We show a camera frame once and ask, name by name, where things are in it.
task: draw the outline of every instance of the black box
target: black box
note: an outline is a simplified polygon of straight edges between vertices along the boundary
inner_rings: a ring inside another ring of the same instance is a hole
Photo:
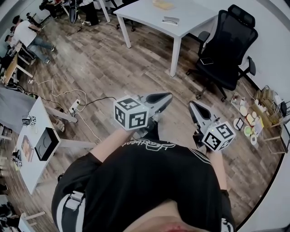
[[[52,128],[45,128],[36,147],[34,148],[40,161],[47,161],[59,141]]]

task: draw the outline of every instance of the chair armrest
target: chair armrest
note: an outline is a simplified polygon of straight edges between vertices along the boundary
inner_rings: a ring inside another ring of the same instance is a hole
[[[207,31],[202,31],[198,35],[198,41],[200,42],[200,46],[199,46],[199,50],[198,50],[198,56],[201,55],[201,51],[203,50],[203,45],[207,41],[207,39],[209,38],[209,35],[210,35],[210,33],[207,32]]]
[[[248,68],[248,72],[250,74],[252,74],[253,76],[255,76],[256,74],[256,66],[255,66],[255,63],[254,61],[252,60],[251,57],[248,56],[248,59],[249,59],[249,68]]]

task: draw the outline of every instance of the black t-shirt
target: black t-shirt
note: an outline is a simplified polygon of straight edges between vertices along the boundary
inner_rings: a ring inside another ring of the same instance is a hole
[[[76,160],[59,181],[52,202],[73,190],[85,193],[83,231],[122,232],[165,200],[176,201],[182,220],[210,232],[235,231],[226,190],[220,190],[201,152],[147,139],[125,143],[104,163],[92,154]]]

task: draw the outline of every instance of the power outlet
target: power outlet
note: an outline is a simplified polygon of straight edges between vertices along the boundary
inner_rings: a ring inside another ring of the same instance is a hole
[[[78,106],[79,106],[79,103],[81,103],[81,101],[77,99],[77,100],[72,104],[72,106],[69,108],[69,112],[70,112],[71,114],[73,114],[73,113],[76,111],[76,109],[77,109]]]

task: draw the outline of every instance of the smartphone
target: smartphone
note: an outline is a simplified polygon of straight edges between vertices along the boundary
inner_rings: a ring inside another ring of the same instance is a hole
[[[200,59],[201,63],[203,63],[203,65],[207,65],[207,64],[212,64],[213,60],[211,58],[201,58]]]

